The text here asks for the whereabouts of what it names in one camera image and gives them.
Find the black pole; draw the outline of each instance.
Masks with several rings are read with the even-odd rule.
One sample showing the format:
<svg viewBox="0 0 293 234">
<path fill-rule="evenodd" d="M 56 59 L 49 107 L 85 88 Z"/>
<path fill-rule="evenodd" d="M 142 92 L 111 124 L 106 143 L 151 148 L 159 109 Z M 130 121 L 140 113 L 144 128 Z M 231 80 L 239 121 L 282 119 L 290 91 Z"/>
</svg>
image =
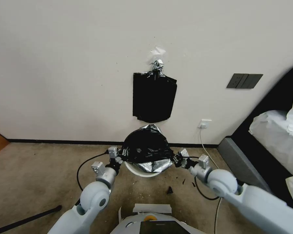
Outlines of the black pole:
<svg viewBox="0 0 293 234">
<path fill-rule="evenodd" d="M 39 219 L 43 216 L 46 216 L 48 214 L 51 214 L 51 213 L 54 213 L 54 212 L 57 212 L 57 211 L 60 211 L 62 209 L 62 206 L 61 205 L 58 205 L 57 207 L 51 209 L 51 210 L 48 210 L 48 211 L 45 211 L 45 212 L 42 212 L 40 214 L 36 214 L 34 216 L 31 216 L 29 218 L 26 218 L 26 219 L 23 219 L 23 220 L 20 220 L 20 221 L 17 221 L 15 223 L 12 223 L 12 224 L 9 224 L 9 225 L 6 225 L 4 227 L 0 227 L 0 233 L 2 232 L 5 232 L 5 231 L 8 231 L 8 230 L 11 230 L 12 228 L 15 228 L 15 227 L 18 227 L 18 226 L 21 226 L 25 223 L 28 223 L 30 221 L 33 221 L 35 219 Z"/>
</svg>

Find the power outlet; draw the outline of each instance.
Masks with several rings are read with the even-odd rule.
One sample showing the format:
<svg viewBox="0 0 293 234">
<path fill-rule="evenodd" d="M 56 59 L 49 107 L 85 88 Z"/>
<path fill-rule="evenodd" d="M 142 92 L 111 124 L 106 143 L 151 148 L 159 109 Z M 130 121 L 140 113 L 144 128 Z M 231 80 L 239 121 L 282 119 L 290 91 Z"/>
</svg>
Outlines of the power outlet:
<svg viewBox="0 0 293 234">
<path fill-rule="evenodd" d="M 234 73 L 227 88 L 236 88 L 245 74 Z"/>
<path fill-rule="evenodd" d="M 208 128 L 212 120 L 201 120 L 198 128 Z"/>
</svg>

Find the white tape strip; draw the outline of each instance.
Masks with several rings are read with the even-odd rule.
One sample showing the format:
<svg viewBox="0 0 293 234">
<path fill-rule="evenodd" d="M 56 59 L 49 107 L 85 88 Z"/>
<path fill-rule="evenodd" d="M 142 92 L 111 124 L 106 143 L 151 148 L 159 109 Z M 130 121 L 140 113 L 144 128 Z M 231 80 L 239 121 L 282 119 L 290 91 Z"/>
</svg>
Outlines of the white tape strip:
<svg viewBox="0 0 293 234">
<path fill-rule="evenodd" d="M 171 214 L 172 208 L 169 204 L 139 204 L 136 203 L 133 208 L 134 213 L 163 213 Z"/>
</svg>

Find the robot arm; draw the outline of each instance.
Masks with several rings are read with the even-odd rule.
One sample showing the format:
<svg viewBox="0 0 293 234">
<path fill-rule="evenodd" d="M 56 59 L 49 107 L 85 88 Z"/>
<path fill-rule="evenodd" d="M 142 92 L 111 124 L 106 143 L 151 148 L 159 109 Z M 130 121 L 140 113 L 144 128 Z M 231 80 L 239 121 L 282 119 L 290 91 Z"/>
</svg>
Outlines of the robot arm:
<svg viewBox="0 0 293 234">
<path fill-rule="evenodd" d="M 179 159 L 187 154 L 186 150 L 181 151 Z M 293 209 L 281 199 L 256 186 L 239 186 L 229 171 L 212 170 L 206 155 L 202 155 L 198 162 L 183 158 L 181 167 L 187 168 L 217 196 L 233 204 L 243 216 L 267 233 L 293 234 Z"/>
<path fill-rule="evenodd" d="M 109 148 L 110 164 L 94 162 L 92 169 L 97 174 L 96 181 L 88 184 L 81 193 L 80 202 L 66 211 L 50 229 L 48 234 L 86 234 L 98 213 L 103 210 L 113 189 L 122 160 L 117 147 Z"/>
</svg>

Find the power cord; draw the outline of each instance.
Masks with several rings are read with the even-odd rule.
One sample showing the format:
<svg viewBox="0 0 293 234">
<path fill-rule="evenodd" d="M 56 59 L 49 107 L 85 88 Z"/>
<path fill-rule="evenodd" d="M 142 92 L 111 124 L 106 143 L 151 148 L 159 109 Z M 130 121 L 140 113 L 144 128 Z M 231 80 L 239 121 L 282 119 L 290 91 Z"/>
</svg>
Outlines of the power cord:
<svg viewBox="0 0 293 234">
<path fill-rule="evenodd" d="M 99 155 L 97 155 L 97 156 L 93 156 L 92 158 L 87 159 L 86 161 L 84 161 L 84 162 L 79 166 L 79 168 L 78 168 L 78 170 L 77 170 L 76 178 L 77 178 L 78 186 L 79 186 L 79 188 L 80 188 L 81 191 L 83 191 L 83 188 L 82 188 L 82 186 L 80 185 L 80 182 L 79 182 L 79 170 L 81 169 L 81 167 L 82 167 L 86 162 L 90 161 L 91 159 L 94 159 L 94 158 L 100 157 L 100 156 L 102 156 L 102 155 L 105 155 L 105 154 L 108 154 L 108 150 L 105 151 L 105 152 L 102 153 L 102 154 L 99 154 Z"/>
<path fill-rule="evenodd" d="M 209 197 L 205 196 L 205 195 L 201 192 L 201 190 L 199 189 L 199 187 L 198 187 L 198 184 L 197 184 L 197 182 L 196 182 L 196 177 L 194 177 L 194 183 L 195 183 L 195 186 L 196 186 L 197 190 L 199 191 L 199 193 L 200 193 L 205 199 L 210 200 L 210 201 L 214 201 L 214 200 L 217 200 L 217 199 L 219 198 L 218 196 L 217 196 L 217 197 L 214 197 L 214 198 L 209 198 Z"/>
<path fill-rule="evenodd" d="M 200 136 L 200 142 L 203 146 L 203 149 L 205 150 L 205 152 L 207 153 L 207 155 L 209 156 L 209 158 L 212 160 L 212 162 L 215 164 L 215 166 L 219 169 L 219 167 L 217 166 L 217 164 L 215 163 L 215 161 L 212 159 L 212 157 L 209 155 L 209 153 L 207 152 L 207 150 L 205 149 L 204 145 L 203 145 L 203 142 L 202 142 L 202 137 L 201 137 L 201 131 L 202 129 L 200 128 L 200 133 L 199 133 L 199 136 Z"/>
<path fill-rule="evenodd" d="M 209 156 L 209 158 L 212 160 L 212 162 L 215 164 L 215 166 L 219 169 L 218 165 L 215 163 L 215 161 L 212 159 L 212 157 L 209 155 L 209 153 L 207 152 L 207 150 L 205 149 L 204 145 L 203 145 L 203 142 L 202 142 L 202 137 L 201 137 L 201 131 L 202 129 L 200 128 L 200 132 L 199 132 L 199 136 L 200 136 L 200 142 L 202 144 L 202 147 L 203 149 L 205 150 L 205 152 L 207 153 L 207 155 Z M 222 201 L 222 198 L 219 199 L 219 202 L 218 202 L 218 205 L 217 205 L 217 208 L 216 208 L 216 214 L 215 214 L 215 222 L 214 222 L 214 234 L 216 234 L 216 228 L 217 228 L 217 218 L 218 218 L 218 211 L 219 211 L 219 207 L 220 207 L 220 203 Z"/>
<path fill-rule="evenodd" d="M 218 212 L 219 212 L 219 207 L 220 207 L 220 203 L 222 201 L 222 198 L 219 199 L 217 208 L 216 208 L 216 214 L 215 214 L 215 222 L 214 222 L 214 234 L 216 234 L 216 228 L 217 228 L 217 217 L 218 217 Z"/>
</svg>

